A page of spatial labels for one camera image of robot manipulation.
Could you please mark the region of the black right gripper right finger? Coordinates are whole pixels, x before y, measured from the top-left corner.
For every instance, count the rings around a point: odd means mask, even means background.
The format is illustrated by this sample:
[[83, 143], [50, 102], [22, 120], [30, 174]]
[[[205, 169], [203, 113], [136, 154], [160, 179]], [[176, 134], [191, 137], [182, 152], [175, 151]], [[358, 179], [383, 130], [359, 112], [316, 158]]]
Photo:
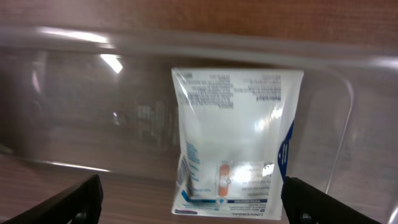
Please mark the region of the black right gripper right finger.
[[379, 224], [296, 177], [284, 179], [281, 199], [290, 224]]

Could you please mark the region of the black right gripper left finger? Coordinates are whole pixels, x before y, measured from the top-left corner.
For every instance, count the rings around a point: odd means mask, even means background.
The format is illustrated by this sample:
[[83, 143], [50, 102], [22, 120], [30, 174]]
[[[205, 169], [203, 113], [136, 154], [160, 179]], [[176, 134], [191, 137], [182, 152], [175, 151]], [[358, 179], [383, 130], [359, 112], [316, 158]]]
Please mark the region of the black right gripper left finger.
[[97, 224], [102, 202], [103, 188], [95, 174], [3, 224]]

